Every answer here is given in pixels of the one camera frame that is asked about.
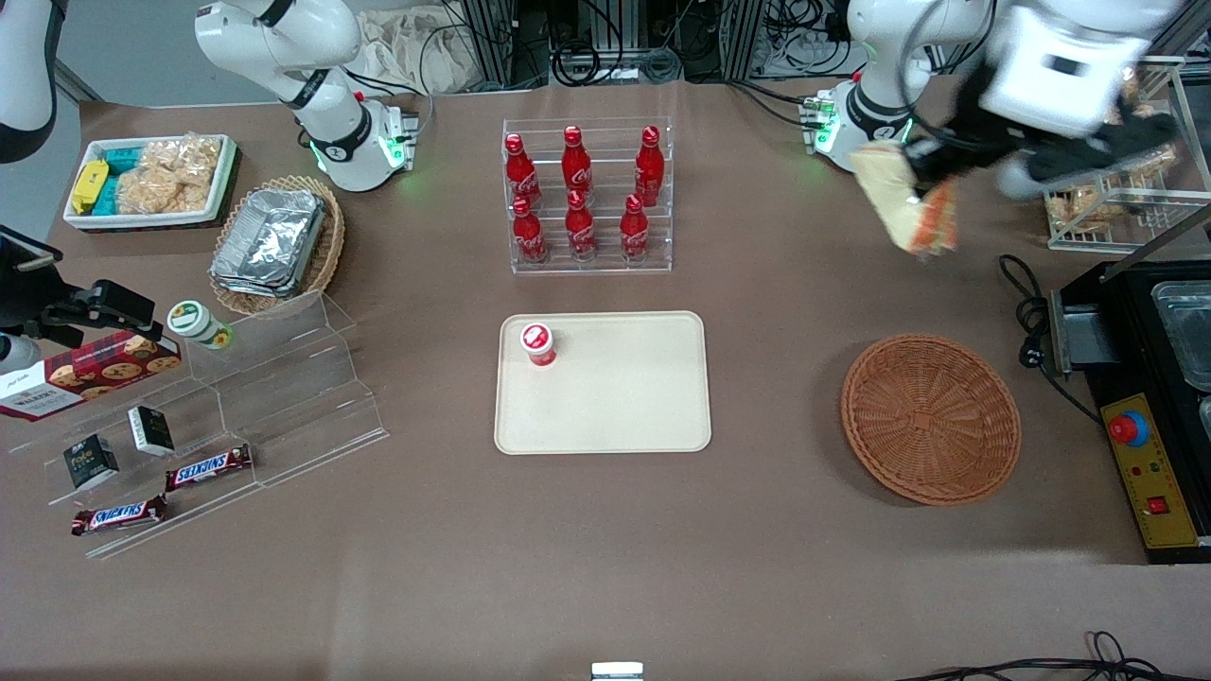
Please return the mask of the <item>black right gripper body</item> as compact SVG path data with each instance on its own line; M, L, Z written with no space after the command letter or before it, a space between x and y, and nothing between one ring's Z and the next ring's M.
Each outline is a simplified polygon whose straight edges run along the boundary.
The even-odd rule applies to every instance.
M57 264L61 250L1 227L1 327L4 333L46 338L46 315L69 299Z

